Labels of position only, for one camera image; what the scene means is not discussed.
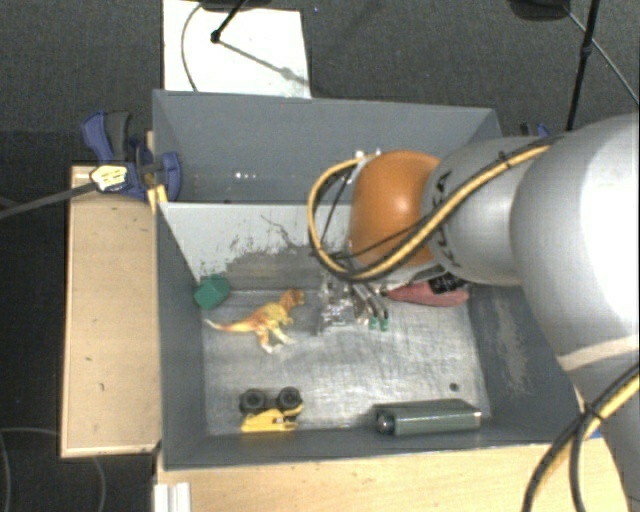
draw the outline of orange dinosaur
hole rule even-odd
[[[211,320],[205,320],[205,322],[219,331],[255,332],[260,346],[271,354],[274,350],[279,350],[281,345],[269,344],[269,331],[285,345],[295,343],[293,338],[282,332],[280,325],[292,324],[293,318],[289,316],[289,311],[302,304],[304,304],[304,292],[290,288],[280,296],[278,302],[266,303],[243,320],[224,325],[216,324]]]

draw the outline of yellow cable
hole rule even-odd
[[[339,172],[344,171],[349,167],[357,165],[367,158],[372,158],[373,156],[375,155],[365,155],[362,157],[352,158],[351,160],[346,160],[342,163],[334,165],[333,167],[330,167],[318,178],[318,180],[313,184],[313,187],[311,187],[311,191],[309,192],[309,198],[307,199],[307,222],[309,224],[311,243],[322,261],[324,261],[330,268],[332,268],[336,272],[348,272],[349,269],[343,267],[342,265],[336,263],[333,259],[331,259],[331,256],[329,256],[322,247],[322,242],[320,241],[320,237],[318,236],[318,231],[316,229],[316,223],[313,214],[313,205],[315,204],[316,198],[318,197],[318,191],[331,176],[338,174]]]
[[[620,388],[620,390],[602,406],[599,413],[600,417],[607,419],[613,416],[620,407],[638,392],[638,389],[640,389],[640,375],[636,374],[633,379]],[[589,439],[591,434],[600,426],[600,423],[600,418],[594,418],[584,432],[584,439]]]
[[[638,392],[640,388],[640,375],[636,374],[636,376],[631,379],[627,384],[621,387],[615,395],[613,395],[600,409],[600,417],[603,419],[610,418],[615,412],[620,409],[628,400],[633,397]],[[594,418],[589,426],[586,428],[584,433],[584,439],[589,439],[591,435],[596,431],[596,429],[600,426],[600,419]],[[569,458],[569,452],[571,451],[571,442],[566,443],[562,449],[558,452],[553,458],[553,462],[550,464],[549,469],[543,477],[543,482],[547,481],[555,472],[560,465]]]
[[[372,278],[378,273],[383,273],[391,269],[394,265],[396,265],[404,257],[406,257],[409,253],[411,253],[411,251],[416,249],[425,240],[427,236],[429,236],[433,231],[435,231],[440,226],[440,224],[444,220],[446,220],[446,218],[451,214],[451,212],[455,208],[457,208],[460,205],[460,203],[462,203],[462,201],[464,201],[470,194],[472,194],[478,188],[480,188],[487,182],[491,181],[492,179],[496,178],[503,172],[509,170],[511,167],[515,167],[516,165],[519,165],[523,162],[526,162],[527,160],[537,157],[538,155],[547,151],[550,147],[551,147],[550,145],[534,147],[528,151],[524,151],[523,153],[515,155],[509,158],[508,160],[505,160],[504,162],[500,162],[494,167],[487,169],[487,171],[482,173],[480,176],[476,176],[474,179],[469,181],[469,183],[467,183],[464,187],[462,187],[452,196],[447,198],[447,200],[441,207],[438,214],[434,215],[429,220],[429,222],[427,222],[427,224],[425,224],[418,233],[416,233],[410,240],[408,240],[396,254],[394,254],[387,260],[383,261],[379,265],[376,265],[375,267],[369,270],[352,275],[352,278],[353,279]],[[309,222],[309,233],[311,235],[311,243],[314,249],[317,251],[317,254],[320,257],[320,259],[329,268],[331,268],[332,270],[338,273],[347,274],[349,273],[349,270],[343,267],[342,265],[339,265],[338,263],[336,263],[336,261],[333,260],[331,256],[329,256],[329,254],[327,254],[327,252],[322,247],[322,244],[321,244],[320,238],[318,237],[317,229],[315,226],[315,219],[313,215],[313,205],[315,204],[315,200],[317,198],[320,187],[322,187],[322,185],[324,185],[324,183],[331,176],[339,173],[340,171],[343,171],[344,169],[350,166],[356,165],[357,163],[361,162],[364,158],[370,158],[370,156],[347,160],[345,162],[342,162],[338,165],[335,165],[327,169],[322,174],[322,176],[320,176],[320,178],[316,181],[316,183],[313,185],[311,189],[311,192],[309,193],[309,199],[307,202],[307,220]]]

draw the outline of white paper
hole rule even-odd
[[[193,90],[182,62],[182,31],[195,2],[164,0],[164,87]],[[210,41],[228,11],[199,9],[184,35],[184,55],[200,92],[310,98],[302,19],[297,11],[240,11]]]

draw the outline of dark floor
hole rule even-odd
[[[274,0],[302,9],[315,96],[495,108],[505,134],[523,121],[564,127],[582,35],[566,18],[527,21],[506,0]],[[585,21],[588,1],[572,2]],[[151,126],[162,86],[161,0],[5,0],[0,14],[0,196],[62,190],[91,154],[79,122],[128,110]],[[596,38],[638,91],[640,2],[603,2]],[[576,126],[635,105],[599,55],[587,69]],[[0,428],[57,429],[65,300],[65,209],[0,221]],[[92,511],[90,462],[61,463],[56,442],[7,434],[11,510]],[[149,510],[149,457],[103,459],[105,510]],[[4,484],[0,483],[4,505]]]

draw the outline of white cable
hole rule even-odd
[[[43,434],[52,437],[59,437],[59,434],[54,430],[49,430],[46,428],[34,428],[34,427],[14,427],[14,428],[0,428],[0,457],[3,461],[4,471],[5,471],[5,482],[7,495],[5,497],[4,503],[4,512],[9,512],[11,506],[11,467],[9,466],[9,454],[7,453],[7,446],[4,443],[4,438],[2,434]],[[104,503],[107,500],[107,477],[104,474],[104,469],[102,468],[102,464],[96,457],[91,457],[92,462],[96,466],[98,471],[98,476],[100,477],[100,503],[98,505],[98,512],[102,512],[104,510]]]

